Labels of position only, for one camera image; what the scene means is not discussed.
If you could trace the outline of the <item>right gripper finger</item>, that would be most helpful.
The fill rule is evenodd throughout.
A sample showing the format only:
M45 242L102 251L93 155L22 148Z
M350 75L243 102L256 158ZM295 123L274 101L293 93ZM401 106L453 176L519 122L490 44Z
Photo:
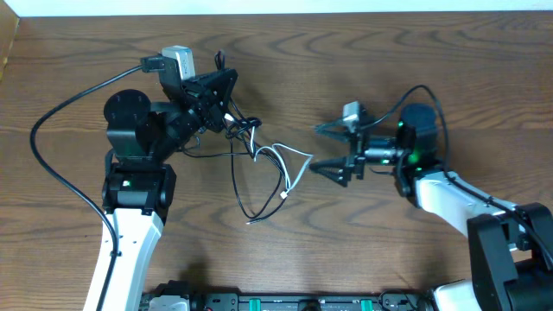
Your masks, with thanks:
M316 125L315 133L327 136L341 143L349 143L351 140L350 130L341 119L326 124Z
M342 187L347 187L350 181L350 168L347 166L346 157L314 162L309 165L309 169Z

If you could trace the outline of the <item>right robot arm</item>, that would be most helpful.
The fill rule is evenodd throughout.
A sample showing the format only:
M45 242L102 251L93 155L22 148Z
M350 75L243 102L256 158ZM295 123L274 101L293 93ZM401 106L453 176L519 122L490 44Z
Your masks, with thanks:
M471 278L430 290L418 309L550 310L550 209L497 200L449 169L436 154L436 114L428 105L405 106L395 136L372 136L376 123L360 103L345 105L340 118L315 130L349 144L349 155L309 168L344 187L362 179L367 164L390 166L401 196L467 238Z

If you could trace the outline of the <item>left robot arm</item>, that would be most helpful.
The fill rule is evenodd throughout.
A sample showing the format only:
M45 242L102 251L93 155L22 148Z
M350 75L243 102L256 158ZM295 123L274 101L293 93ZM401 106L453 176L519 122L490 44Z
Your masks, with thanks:
M138 308L175 192L176 174L167 160L197 133L223 130L238 74L227 68L185 80L170 71L162 77L165 102L126 89L105 103L111 144L102 189L106 222L87 310Z

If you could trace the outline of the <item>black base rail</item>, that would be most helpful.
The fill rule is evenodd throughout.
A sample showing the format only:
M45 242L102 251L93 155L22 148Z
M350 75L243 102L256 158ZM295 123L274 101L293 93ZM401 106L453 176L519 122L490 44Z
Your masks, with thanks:
M169 281L144 293L140 311L434 311L425 294L399 289L369 295L242 293L232 288L195 289L186 281Z

